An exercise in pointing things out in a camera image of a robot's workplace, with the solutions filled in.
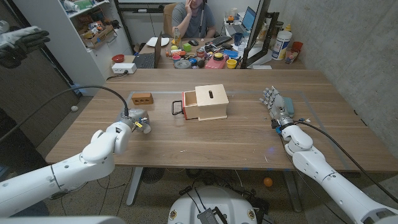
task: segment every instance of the wooden table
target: wooden table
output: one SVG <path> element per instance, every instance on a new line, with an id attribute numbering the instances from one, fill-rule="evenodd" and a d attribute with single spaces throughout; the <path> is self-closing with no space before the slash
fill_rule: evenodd
<path id="1" fill-rule="evenodd" d="M 195 86 L 222 83 L 229 105 L 227 119 L 185 120 L 173 116 L 173 100 Z M 112 79 L 106 86 L 129 98 L 132 91 L 151 91 L 153 105 L 134 106 L 148 111 L 152 131 L 133 133 L 127 151 L 115 156 L 116 165 L 137 167 L 184 167 L 203 169 L 293 169 L 280 139 L 271 129 L 271 117 L 259 102 L 265 87 L 275 86 L 293 99 L 295 118 L 309 118 L 333 136 L 356 161 L 370 172 L 396 172 L 398 161 L 355 115 L 353 109 L 318 71 L 308 70 L 186 70 L 140 69 L 133 75 Z M 89 144 L 93 133 L 115 122 L 123 104 L 100 90 L 46 157 L 60 162 Z M 326 161 L 339 171 L 357 171 L 331 142 L 307 126 L 301 127 Z M 142 168 L 135 169 L 135 177 Z M 129 199 L 135 196 L 139 178 L 133 177 Z"/>
<path id="2" fill-rule="evenodd" d="M 196 53 L 197 49 L 199 49 L 200 47 L 204 46 L 204 44 L 208 41 L 213 40 L 213 38 L 205 38 L 205 41 L 201 41 L 200 38 L 194 38 L 195 40 L 197 40 L 199 42 L 199 45 L 197 46 L 192 46 L 192 50 L 188 53 Z M 183 39 L 182 40 L 182 44 L 188 43 L 190 39 Z M 234 44 L 234 41 L 231 40 L 228 42 L 229 44 Z M 174 63 L 171 57 L 166 57 L 166 49 L 169 50 L 169 52 L 171 51 L 171 40 L 170 42 L 162 47 L 162 53 L 161 53 L 161 57 L 158 63 L 157 68 L 174 68 Z M 155 52 L 155 48 L 154 47 L 149 47 L 148 45 L 145 45 L 142 50 L 140 51 L 140 54 L 148 54 L 148 53 L 152 53 Z M 264 65 L 270 65 L 272 67 L 272 69 L 305 69 L 304 64 L 300 61 L 300 60 L 296 60 L 293 64 L 288 65 L 284 62 L 284 60 L 281 61 L 276 61 L 276 60 L 271 60 L 270 62 L 265 63 Z"/>

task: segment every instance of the keyboard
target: keyboard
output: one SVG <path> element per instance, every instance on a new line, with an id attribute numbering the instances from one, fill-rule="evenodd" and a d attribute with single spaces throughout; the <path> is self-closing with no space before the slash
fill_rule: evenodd
<path id="1" fill-rule="evenodd" d="M 232 27 L 234 27 L 234 30 L 235 30 L 236 32 L 240 32 L 240 33 L 242 33 L 242 34 L 245 33 L 245 30 L 242 28 L 242 25 L 232 25 Z"/>
<path id="2" fill-rule="evenodd" d="M 215 46 L 220 46 L 221 44 L 227 43 L 230 40 L 232 40 L 232 37 L 220 36 L 220 37 L 216 37 L 212 41 L 206 42 L 206 45 L 213 43 Z"/>
<path id="3" fill-rule="evenodd" d="M 145 55 L 144 61 L 141 63 L 140 68 L 154 68 L 155 67 L 155 53 Z"/>

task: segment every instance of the laptop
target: laptop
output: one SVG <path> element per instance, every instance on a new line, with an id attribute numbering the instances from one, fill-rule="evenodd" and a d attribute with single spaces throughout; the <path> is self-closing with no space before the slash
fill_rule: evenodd
<path id="1" fill-rule="evenodd" d="M 160 32 L 157 42 L 155 44 L 155 52 L 150 54 L 139 54 L 132 61 L 137 68 L 157 68 L 160 59 L 160 52 L 162 51 L 162 32 Z"/>
<path id="2" fill-rule="evenodd" d="M 254 24 L 254 19 L 256 18 L 256 12 L 250 7 L 246 10 L 242 24 L 238 25 L 228 25 L 225 29 L 228 31 L 229 35 L 232 36 L 237 32 L 245 33 L 247 30 L 251 30 Z"/>

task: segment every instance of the orange ball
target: orange ball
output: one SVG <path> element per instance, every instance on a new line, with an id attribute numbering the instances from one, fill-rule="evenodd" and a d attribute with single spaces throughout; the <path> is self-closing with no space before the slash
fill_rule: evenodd
<path id="1" fill-rule="evenodd" d="M 272 186 L 272 179 L 269 177 L 264 178 L 264 185 L 267 187 Z"/>

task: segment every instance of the power strip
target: power strip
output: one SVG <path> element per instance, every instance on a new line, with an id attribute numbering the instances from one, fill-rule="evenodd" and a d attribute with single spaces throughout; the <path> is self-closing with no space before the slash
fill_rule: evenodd
<path id="1" fill-rule="evenodd" d="M 115 74 L 123 74 L 126 70 L 129 74 L 134 74 L 137 70 L 137 66 L 135 63 L 115 63 L 112 66 L 112 70 Z"/>

